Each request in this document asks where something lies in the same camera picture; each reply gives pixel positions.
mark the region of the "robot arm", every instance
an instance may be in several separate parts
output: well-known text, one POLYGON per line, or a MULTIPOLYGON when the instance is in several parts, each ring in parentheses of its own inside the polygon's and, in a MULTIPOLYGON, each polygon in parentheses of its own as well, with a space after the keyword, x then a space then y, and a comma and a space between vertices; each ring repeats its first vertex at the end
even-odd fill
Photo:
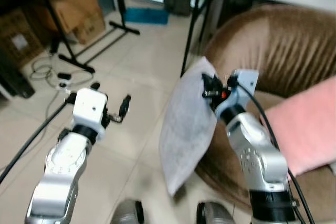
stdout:
POLYGON ((97 91, 98 87, 95 83, 91 89, 77 92, 72 129, 63 130, 59 142, 47 154, 45 172, 31 197, 25 223, 70 223, 87 156, 95 142, 104 137, 110 121, 122 122, 131 100, 128 95, 119 115, 109 115, 108 98, 97 91))
POLYGON ((254 93, 258 79, 255 70, 236 70, 224 87, 214 76, 203 74, 203 97, 226 124, 230 145, 236 153, 250 193, 253 222, 295 221, 289 194, 287 162, 276 149, 266 129, 245 111, 248 95, 237 83, 254 93))

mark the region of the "tiled floor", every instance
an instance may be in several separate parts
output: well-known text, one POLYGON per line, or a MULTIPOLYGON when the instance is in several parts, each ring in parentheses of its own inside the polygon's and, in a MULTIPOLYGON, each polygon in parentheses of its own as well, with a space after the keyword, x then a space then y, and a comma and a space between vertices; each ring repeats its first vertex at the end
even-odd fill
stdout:
MULTIPOLYGON (((116 204, 125 197, 140 199, 150 224, 194 224, 197 203, 220 201, 233 213, 239 224, 248 224, 250 216, 222 199, 197 175, 184 187, 178 201, 165 189, 158 155, 158 141, 164 109, 179 79, 188 18, 170 17, 167 26, 130 24, 141 36, 126 35, 92 62, 108 94, 109 111, 119 109, 122 98, 132 95, 130 112, 123 124, 111 123, 106 137, 96 144, 88 157, 88 166, 80 178, 79 197, 71 223, 109 223, 116 204)), ((90 57, 113 36, 89 50, 80 60, 90 57)), ((55 60, 55 68, 76 68, 55 60)), ((30 73, 30 65, 24 68, 30 73)), ((15 98, 0 106, 0 167, 6 165, 22 143, 44 119, 45 109, 55 90, 44 81, 34 82, 36 94, 28 100, 15 98)), ((60 104, 58 96, 51 110, 60 104)), ((57 134, 70 123, 67 108, 48 128, 44 139, 22 158, 0 186, 0 223, 23 223, 30 196, 43 174, 44 159, 56 142, 57 134)))

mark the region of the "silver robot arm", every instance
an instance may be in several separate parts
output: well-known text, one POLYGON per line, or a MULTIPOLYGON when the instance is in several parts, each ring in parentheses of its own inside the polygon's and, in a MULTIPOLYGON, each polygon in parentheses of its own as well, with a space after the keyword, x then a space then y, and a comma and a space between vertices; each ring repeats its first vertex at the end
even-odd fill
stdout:
POLYGON ((203 97, 226 124, 230 145, 240 160, 253 209, 253 223, 286 223, 296 221, 289 193, 287 162, 270 140, 266 129, 245 111, 249 96, 240 83, 254 93, 258 71, 236 70, 224 87, 214 76, 203 74, 203 97))
POLYGON ((110 121, 122 122, 131 97, 124 99, 118 115, 107 113, 107 99, 105 94, 92 88, 77 92, 72 129, 64 130, 59 142, 47 154, 44 175, 31 197, 26 224, 70 223, 78 180, 85 170, 87 156, 95 142, 104 137, 110 121))

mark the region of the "pink pillow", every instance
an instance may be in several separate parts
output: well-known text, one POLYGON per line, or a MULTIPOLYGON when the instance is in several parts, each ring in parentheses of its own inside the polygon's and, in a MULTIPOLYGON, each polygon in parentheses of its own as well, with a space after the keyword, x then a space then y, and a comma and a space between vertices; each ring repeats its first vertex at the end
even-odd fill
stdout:
POLYGON ((266 115, 295 176, 336 160, 336 77, 286 99, 266 115))

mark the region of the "brown armchair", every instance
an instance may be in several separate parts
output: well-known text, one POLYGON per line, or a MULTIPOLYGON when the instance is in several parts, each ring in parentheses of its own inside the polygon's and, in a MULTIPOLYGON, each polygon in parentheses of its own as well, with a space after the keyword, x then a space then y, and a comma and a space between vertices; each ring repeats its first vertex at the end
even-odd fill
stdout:
MULTIPOLYGON (((301 7, 257 7, 224 25, 206 47, 205 56, 224 83, 233 69, 258 69, 255 96, 267 109, 336 74, 336 18, 301 7)), ((248 111, 259 117, 251 104, 248 111)), ((223 123, 217 124, 196 172, 225 198, 251 212, 240 164, 223 123)), ((335 220, 336 177, 329 168, 320 167, 297 180, 315 220, 335 220)), ((303 207, 300 211, 305 217, 303 207)))

